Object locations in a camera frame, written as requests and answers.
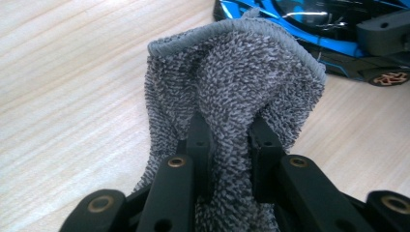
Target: car wheel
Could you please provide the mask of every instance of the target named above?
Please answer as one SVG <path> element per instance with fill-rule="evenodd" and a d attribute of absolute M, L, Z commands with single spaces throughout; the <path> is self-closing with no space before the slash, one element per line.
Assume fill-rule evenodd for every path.
<path fill-rule="evenodd" d="M 409 78 L 409 72 L 386 71 L 375 75 L 373 78 L 370 78 L 368 83 L 379 87 L 389 87 L 400 85 L 408 81 Z"/>

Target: metal screw hole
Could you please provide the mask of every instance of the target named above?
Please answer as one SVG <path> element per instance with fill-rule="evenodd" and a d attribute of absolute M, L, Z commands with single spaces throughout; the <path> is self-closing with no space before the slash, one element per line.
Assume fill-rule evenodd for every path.
<path fill-rule="evenodd" d="M 102 195 L 94 198 L 88 204 L 88 211 L 91 213 L 101 213 L 109 209 L 114 204 L 114 198 L 110 195 Z"/>
<path fill-rule="evenodd" d="M 410 203 L 393 195 L 382 197 L 382 203 L 389 209 L 404 215 L 410 215 Z"/>
<path fill-rule="evenodd" d="M 168 165 L 171 167 L 180 167 L 180 166 L 184 166 L 186 163 L 186 161 L 182 158 L 174 158 L 174 159 L 170 159 L 168 162 Z"/>
<path fill-rule="evenodd" d="M 292 158 L 290 159 L 290 164 L 297 166 L 297 167 L 307 167 L 308 163 L 305 159 L 301 158 Z"/>

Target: light wood surface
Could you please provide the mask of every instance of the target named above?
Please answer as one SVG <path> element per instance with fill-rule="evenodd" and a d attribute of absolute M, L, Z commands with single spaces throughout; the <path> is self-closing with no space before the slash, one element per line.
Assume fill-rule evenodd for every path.
<path fill-rule="evenodd" d="M 57 231 L 87 194 L 125 194 L 150 140 L 148 42 L 212 21 L 207 0 L 0 1 L 0 231 Z M 292 153 L 361 200 L 410 195 L 410 83 L 331 76 Z"/>

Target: blue toy car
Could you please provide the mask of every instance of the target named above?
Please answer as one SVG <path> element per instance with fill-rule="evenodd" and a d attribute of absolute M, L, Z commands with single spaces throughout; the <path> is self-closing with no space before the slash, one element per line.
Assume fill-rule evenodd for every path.
<path fill-rule="evenodd" d="M 251 8 L 281 25 L 328 73 L 375 86 L 410 78 L 410 0 L 217 0 L 216 20 Z"/>

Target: terry cloth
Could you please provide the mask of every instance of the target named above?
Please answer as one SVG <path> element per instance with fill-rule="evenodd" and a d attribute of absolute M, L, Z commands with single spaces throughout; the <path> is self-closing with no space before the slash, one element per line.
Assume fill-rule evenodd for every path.
<path fill-rule="evenodd" d="M 175 155 L 199 111 L 216 153 L 214 196 L 210 203 L 196 203 L 196 231 L 278 230 L 273 205 L 252 197 L 249 125 L 261 115 L 288 151 L 322 95 L 324 67 L 280 26 L 254 17 L 153 41 L 148 50 L 151 151 L 135 190 L 151 184 L 160 162 Z"/>

